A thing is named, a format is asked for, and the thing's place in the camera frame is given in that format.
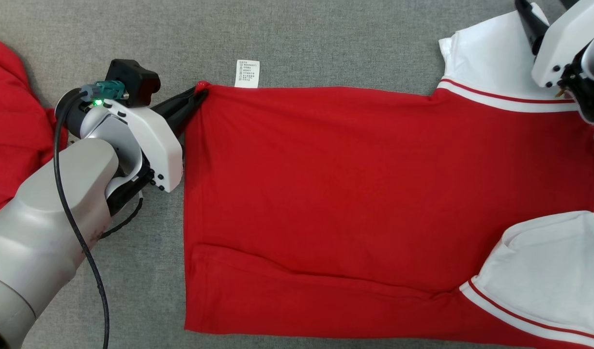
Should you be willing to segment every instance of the cable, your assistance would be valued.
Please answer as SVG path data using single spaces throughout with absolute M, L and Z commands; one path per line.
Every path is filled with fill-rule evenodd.
M 64 106 L 63 112 L 58 116 L 58 121 L 56 122 L 56 134 L 54 135 L 54 177 L 56 179 L 56 189 L 58 190 L 58 196 L 60 197 L 60 202 L 62 203 L 64 214 L 66 214 L 69 223 L 71 224 L 71 228 L 73 228 L 73 232 L 75 236 L 78 238 L 80 246 L 82 246 L 82 250 L 88 260 L 88 264 L 91 265 L 91 269 L 93 270 L 93 275 L 95 276 L 95 280 L 97 281 L 97 288 L 99 290 L 99 295 L 101 296 L 101 303 L 103 304 L 104 308 L 104 344 L 103 348 L 107 349 L 109 343 L 109 308 L 107 303 L 107 296 L 105 295 L 105 289 L 103 285 L 103 281 L 101 280 L 101 275 L 97 269 L 97 265 L 95 260 L 93 259 L 93 255 L 91 254 L 90 248 L 86 245 L 86 241 L 84 241 L 84 237 L 82 236 L 82 232 L 79 231 L 78 224 L 75 222 L 73 218 L 73 213 L 71 213 L 71 208 L 67 203 L 66 197 L 64 196 L 64 189 L 62 184 L 62 178 L 60 177 L 60 157 L 59 157 L 59 148 L 60 148 L 60 133 L 62 131 L 62 127 L 64 124 L 64 120 L 66 119 L 67 114 L 69 114 L 69 109 L 73 106 L 73 103 L 78 98 L 82 98 L 85 95 L 88 95 L 87 91 L 80 92 L 77 95 L 71 97 L 69 101 Z
M 101 240 L 103 238 L 107 238 L 108 236 L 111 236 L 112 233 L 118 232 L 118 230 L 120 230 L 120 228 L 122 228 L 125 225 L 129 224 L 131 222 L 131 220 L 134 219 L 138 215 L 138 212 L 140 212 L 140 209 L 142 209 L 142 201 L 144 201 L 144 197 L 140 196 L 140 200 L 138 201 L 138 205 L 136 206 L 135 210 L 133 210 L 133 212 L 131 213 L 131 215 L 129 215 L 129 217 L 127 217 L 127 219 L 125 219 L 124 221 L 122 221 L 116 227 L 113 227 L 112 229 L 104 232 L 102 234 L 102 236 L 99 238 L 99 240 Z

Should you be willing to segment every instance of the red stripe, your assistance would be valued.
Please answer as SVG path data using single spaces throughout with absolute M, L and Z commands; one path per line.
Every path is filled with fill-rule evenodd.
M 573 333 L 575 335 L 586 336 L 587 338 L 594 339 L 594 335 L 591 335 L 589 333 L 585 333 L 585 332 L 581 332 L 581 331 L 575 331 L 575 330 L 569 330 L 569 329 L 560 329 L 558 327 L 553 327 L 553 326 L 545 325 L 545 324 L 542 324 L 542 323 L 539 323 L 539 322 L 536 322 L 536 321 L 533 321 L 533 320 L 529 320 L 529 318 L 524 318 L 522 316 L 516 315 L 513 312 L 508 311 L 508 309 L 505 309 L 504 307 L 501 307 L 501 305 L 499 305 L 498 303 L 495 303 L 494 301 L 490 300 L 485 295 L 483 295 L 483 293 L 480 292 L 477 289 L 477 287 L 474 285 L 473 282 L 471 282 L 471 280 L 469 281 L 469 285 L 471 286 L 471 289 L 473 289 L 474 292 L 476 292 L 478 294 L 478 296 L 481 296 L 482 298 L 484 298 L 487 302 L 491 303 L 497 309 L 505 312 L 506 314 L 508 314 L 510 316 L 516 317 L 519 320 L 525 321 L 527 323 L 531 323 L 534 326 L 542 327 L 543 329 L 547 329 L 547 330 L 551 330 L 551 331 Z
M 498 99 L 505 99 L 506 101 L 513 101 L 513 102 L 521 102 L 521 103 L 534 103 L 534 104 L 561 104 L 561 103 L 574 103 L 572 99 L 552 99 L 552 100 L 544 100 L 544 99 L 521 99 L 521 98 L 514 98 L 514 97 L 507 97 L 506 95 L 495 95 L 493 93 L 488 93 L 484 91 L 479 91 L 477 89 L 472 89 L 465 85 L 459 84 L 456 81 L 452 81 L 450 79 L 441 79 L 442 82 L 449 82 L 454 86 L 458 86 L 459 88 L 466 89 L 467 91 L 471 91 L 474 93 L 478 93 L 479 95 L 485 95 L 487 97 L 493 97 Z

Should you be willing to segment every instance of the gray fabric surface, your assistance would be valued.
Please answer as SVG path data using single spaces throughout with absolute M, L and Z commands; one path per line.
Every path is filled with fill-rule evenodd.
M 155 101 L 200 79 L 233 84 L 237 59 L 261 61 L 261 87 L 346 85 L 429 94 L 443 74 L 437 40 L 512 11 L 513 3 L 0 0 L 0 40 L 24 59 L 46 106 L 71 88 L 102 79 L 113 58 L 133 58 L 160 74 Z M 556 0 L 540 3 L 551 20 L 563 11 Z M 486 347 L 185 332 L 182 187 L 171 194 L 148 188 L 144 195 L 138 218 L 94 250 L 111 306 L 112 348 Z M 99 348 L 102 328 L 97 288 L 84 264 L 40 317 L 24 348 Z

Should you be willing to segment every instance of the cable connector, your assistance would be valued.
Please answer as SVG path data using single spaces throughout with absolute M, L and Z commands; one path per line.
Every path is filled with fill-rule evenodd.
M 97 81 L 92 85 L 82 86 L 81 92 L 87 92 L 82 101 L 90 102 L 95 99 L 127 99 L 125 84 L 120 81 Z

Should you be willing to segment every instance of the care label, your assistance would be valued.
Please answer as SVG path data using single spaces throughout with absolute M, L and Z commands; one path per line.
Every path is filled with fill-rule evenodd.
M 257 88 L 259 75 L 259 61 L 237 60 L 237 75 L 234 78 L 234 86 L 243 88 Z

